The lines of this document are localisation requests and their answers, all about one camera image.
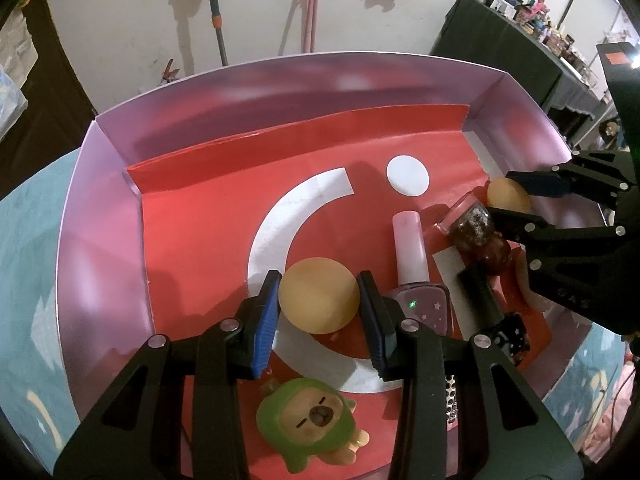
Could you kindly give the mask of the black nail polish bottle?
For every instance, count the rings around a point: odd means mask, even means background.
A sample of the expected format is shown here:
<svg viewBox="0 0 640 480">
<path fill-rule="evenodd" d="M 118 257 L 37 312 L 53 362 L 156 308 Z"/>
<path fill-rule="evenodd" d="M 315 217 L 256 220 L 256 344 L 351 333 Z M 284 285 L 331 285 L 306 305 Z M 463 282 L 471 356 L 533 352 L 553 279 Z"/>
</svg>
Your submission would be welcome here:
<svg viewBox="0 0 640 480">
<path fill-rule="evenodd" d="M 473 335 L 487 336 L 514 366 L 519 366 L 530 351 L 530 339 L 522 316 L 518 312 L 501 310 L 484 266 L 479 262 L 466 266 L 458 273 L 457 280 L 476 322 Z"/>
</svg>

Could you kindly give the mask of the orange round puff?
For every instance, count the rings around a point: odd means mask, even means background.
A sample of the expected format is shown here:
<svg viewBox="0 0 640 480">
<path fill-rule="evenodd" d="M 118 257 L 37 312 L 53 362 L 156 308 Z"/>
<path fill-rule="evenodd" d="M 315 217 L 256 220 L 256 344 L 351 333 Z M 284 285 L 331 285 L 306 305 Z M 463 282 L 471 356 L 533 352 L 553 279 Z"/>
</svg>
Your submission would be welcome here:
<svg viewBox="0 0 640 480">
<path fill-rule="evenodd" d="M 492 179 L 487 187 L 487 205 L 492 208 L 529 214 L 532 203 L 528 193 L 512 179 L 500 177 Z"/>
<path fill-rule="evenodd" d="M 359 287 L 346 266 L 322 257 L 296 262 L 279 286 L 281 311 L 294 327 L 311 335 L 338 332 L 356 316 Z"/>
</svg>

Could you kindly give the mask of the dark red nail polish bottle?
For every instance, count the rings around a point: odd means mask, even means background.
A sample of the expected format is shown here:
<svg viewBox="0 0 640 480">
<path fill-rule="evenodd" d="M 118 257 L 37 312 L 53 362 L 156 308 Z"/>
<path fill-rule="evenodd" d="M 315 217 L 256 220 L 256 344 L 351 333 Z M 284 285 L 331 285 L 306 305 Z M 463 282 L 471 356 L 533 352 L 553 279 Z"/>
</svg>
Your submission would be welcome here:
<svg viewBox="0 0 640 480">
<path fill-rule="evenodd" d="M 450 238 L 461 255 L 480 263 L 489 275 L 499 275 L 511 261 L 511 246 L 472 192 L 457 200 L 436 228 Z"/>
</svg>

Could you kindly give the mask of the green capybara figurine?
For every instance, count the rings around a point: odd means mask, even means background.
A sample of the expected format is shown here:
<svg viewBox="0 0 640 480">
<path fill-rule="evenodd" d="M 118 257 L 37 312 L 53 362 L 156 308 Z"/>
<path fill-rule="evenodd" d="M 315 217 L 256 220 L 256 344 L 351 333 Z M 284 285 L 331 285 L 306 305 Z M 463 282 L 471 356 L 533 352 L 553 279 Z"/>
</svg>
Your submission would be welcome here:
<svg viewBox="0 0 640 480">
<path fill-rule="evenodd" d="M 371 440 L 357 426 L 356 407 L 354 400 L 324 382 L 295 378 L 262 399 L 256 426 L 291 474 L 303 472 L 313 458 L 331 466 L 350 466 Z"/>
</svg>

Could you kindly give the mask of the lilac nail polish bottle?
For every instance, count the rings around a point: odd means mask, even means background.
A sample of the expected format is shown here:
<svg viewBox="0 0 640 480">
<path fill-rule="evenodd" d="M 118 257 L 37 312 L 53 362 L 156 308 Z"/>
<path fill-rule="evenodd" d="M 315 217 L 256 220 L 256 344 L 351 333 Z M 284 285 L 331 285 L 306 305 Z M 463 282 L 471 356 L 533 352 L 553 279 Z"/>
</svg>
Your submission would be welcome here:
<svg viewBox="0 0 640 480">
<path fill-rule="evenodd" d="M 392 219 L 398 286 L 390 293 L 405 318 L 428 326 L 440 336 L 454 328 L 450 293 L 445 285 L 431 281 L 420 214 L 398 212 Z"/>
</svg>

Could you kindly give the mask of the pink round Melody case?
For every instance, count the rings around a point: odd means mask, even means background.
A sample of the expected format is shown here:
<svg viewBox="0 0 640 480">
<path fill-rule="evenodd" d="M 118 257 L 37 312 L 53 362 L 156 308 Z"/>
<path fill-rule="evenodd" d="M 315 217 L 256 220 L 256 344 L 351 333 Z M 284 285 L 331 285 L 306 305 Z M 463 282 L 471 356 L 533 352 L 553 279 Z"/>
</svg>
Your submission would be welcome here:
<svg viewBox="0 0 640 480">
<path fill-rule="evenodd" d="M 537 312 L 547 312 L 555 306 L 555 303 L 536 292 L 529 287 L 528 265 L 524 254 L 519 254 L 515 263 L 515 275 L 518 282 L 518 288 L 528 306 Z"/>
</svg>

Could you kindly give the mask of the teal patterned table mat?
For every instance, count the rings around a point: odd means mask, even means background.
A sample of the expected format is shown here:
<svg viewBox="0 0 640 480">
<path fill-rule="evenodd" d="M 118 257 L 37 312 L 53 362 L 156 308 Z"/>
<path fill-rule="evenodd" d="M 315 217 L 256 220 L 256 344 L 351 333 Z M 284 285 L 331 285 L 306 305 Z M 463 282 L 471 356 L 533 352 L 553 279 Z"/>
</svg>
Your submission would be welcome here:
<svg viewBox="0 0 640 480">
<path fill-rule="evenodd" d="M 79 424 L 62 365 L 54 274 L 63 204 L 78 154 L 70 152 L 1 202 L 1 411 L 4 434 L 29 466 L 50 474 Z M 572 438 L 593 426 L 599 458 L 629 408 L 631 367 L 622 345 L 595 328 L 544 404 Z"/>
</svg>

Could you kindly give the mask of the dark cloth covered side table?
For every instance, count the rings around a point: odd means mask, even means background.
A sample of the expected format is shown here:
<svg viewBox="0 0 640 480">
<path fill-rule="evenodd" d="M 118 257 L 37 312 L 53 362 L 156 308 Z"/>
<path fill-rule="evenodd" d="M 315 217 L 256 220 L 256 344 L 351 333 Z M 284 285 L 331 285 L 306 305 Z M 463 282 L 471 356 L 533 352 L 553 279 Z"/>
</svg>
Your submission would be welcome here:
<svg viewBox="0 0 640 480">
<path fill-rule="evenodd" d="M 510 74 L 567 139 L 605 110 L 593 91 L 546 46 L 476 0 L 456 0 L 431 54 Z"/>
</svg>

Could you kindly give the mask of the red Miniso paper liner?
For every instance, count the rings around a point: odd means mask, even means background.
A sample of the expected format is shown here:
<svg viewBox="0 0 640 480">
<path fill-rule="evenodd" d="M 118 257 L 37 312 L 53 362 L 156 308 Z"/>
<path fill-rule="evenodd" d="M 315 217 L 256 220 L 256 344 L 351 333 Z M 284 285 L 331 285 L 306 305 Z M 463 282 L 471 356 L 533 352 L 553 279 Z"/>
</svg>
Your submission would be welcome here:
<svg viewBox="0 0 640 480">
<path fill-rule="evenodd" d="M 143 245 L 157 332 L 183 339 L 235 314 L 264 275 L 326 257 L 352 274 L 372 272 L 387 294 L 398 285 L 392 218 L 420 211 L 431 280 L 435 254 L 452 246 L 434 223 L 462 195 L 485 199 L 488 175 L 462 133 L 469 105 L 363 108 L 244 132 L 184 148 L 128 168 L 141 192 Z M 428 183 L 400 192 L 388 164 L 417 159 Z M 371 367 L 360 318 L 339 332 L 308 336 L 281 318 L 279 350 L 259 382 L 239 382 L 252 479 L 349 479 L 390 463 L 400 387 Z M 356 463 L 331 467 L 313 458 L 289 474 L 260 435 L 255 415 L 274 378 L 314 377 L 357 402 L 357 426 L 371 441 Z"/>
</svg>

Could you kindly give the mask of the pink cardboard box tray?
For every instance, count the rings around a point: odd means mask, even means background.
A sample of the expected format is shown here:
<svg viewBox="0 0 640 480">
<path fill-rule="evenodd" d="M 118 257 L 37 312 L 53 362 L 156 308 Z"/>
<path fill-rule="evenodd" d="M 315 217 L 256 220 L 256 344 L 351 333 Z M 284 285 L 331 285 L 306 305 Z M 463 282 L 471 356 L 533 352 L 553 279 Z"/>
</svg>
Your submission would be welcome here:
<svg viewBox="0 0 640 480">
<path fill-rule="evenodd" d="M 511 76 L 434 56 L 346 52 L 274 58 L 186 78 L 99 115 L 70 181 L 56 281 L 66 373 L 86 415 L 142 344 L 164 334 L 154 324 L 142 198 L 130 166 L 291 122 L 431 104 L 469 105 L 465 139 L 473 131 L 503 169 L 537 170 L 570 158 L 547 116 Z M 428 183 L 425 167 L 407 155 L 394 158 L 386 174 L 400 192 Z M 437 284 L 449 290 L 454 321 L 445 337 L 469 341 L 477 326 L 454 284 L 463 259 L 449 241 L 451 255 L 446 249 L 434 257 L 442 278 Z M 181 443 L 191 443 L 193 385 L 186 378 Z"/>
</svg>

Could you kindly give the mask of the dark brown wooden door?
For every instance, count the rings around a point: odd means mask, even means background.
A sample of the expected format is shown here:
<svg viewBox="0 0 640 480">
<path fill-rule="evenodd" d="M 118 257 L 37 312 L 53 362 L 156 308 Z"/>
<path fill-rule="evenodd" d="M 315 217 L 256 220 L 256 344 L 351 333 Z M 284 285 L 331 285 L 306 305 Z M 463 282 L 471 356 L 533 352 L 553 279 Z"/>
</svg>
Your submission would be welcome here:
<svg viewBox="0 0 640 480">
<path fill-rule="evenodd" d="M 38 52 L 23 93 L 28 107 L 1 141 L 1 195 L 81 146 L 96 117 L 56 31 L 48 0 L 26 6 L 26 24 Z"/>
</svg>

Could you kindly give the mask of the white plastic bag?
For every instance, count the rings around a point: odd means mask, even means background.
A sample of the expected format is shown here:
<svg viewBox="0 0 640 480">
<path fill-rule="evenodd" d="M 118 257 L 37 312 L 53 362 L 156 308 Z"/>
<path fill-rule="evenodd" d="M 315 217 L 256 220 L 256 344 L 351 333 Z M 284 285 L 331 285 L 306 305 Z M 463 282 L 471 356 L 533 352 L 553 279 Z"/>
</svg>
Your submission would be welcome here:
<svg viewBox="0 0 640 480">
<path fill-rule="evenodd" d="M 27 107 L 28 101 L 21 88 L 4 70 L 0 70 L 0 140 L 8 134 Z"/>
</svg>

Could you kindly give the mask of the beige hanging organizer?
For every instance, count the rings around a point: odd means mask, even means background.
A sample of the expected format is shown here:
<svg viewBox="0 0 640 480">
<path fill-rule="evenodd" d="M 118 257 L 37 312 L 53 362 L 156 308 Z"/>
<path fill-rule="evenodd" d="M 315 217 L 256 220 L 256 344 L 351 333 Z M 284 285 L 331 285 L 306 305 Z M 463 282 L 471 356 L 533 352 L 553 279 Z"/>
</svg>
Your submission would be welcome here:
<svg viewBox="0 0 640 480">
<path fill-rule="evenodd" d="M 2 70 L 22 88 L 38 61 L 38 52 L 29 33 L 23 11 L 12 11 L 1 29 L 0 63 Z"/>
</svg>

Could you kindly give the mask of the orange grey mop pole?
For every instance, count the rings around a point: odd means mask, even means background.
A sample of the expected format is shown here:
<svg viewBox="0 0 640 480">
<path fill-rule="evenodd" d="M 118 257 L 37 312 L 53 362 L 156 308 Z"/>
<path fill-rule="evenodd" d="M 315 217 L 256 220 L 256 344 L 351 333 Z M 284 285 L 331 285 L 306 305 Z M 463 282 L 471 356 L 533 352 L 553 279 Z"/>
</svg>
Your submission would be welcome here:
<svg viewBox="0 0 640 480">
<path fill-rule="evenodd" d="M 212 24 L 216 32 L 220 62 L 222 66 L 227 66 L 228 56 L 226 46 L 224 45 L 224 32 L 222 31 L 222 15 L 219 0 L 209 0 L 210 15 L 212 16 Z"/>
</svg>

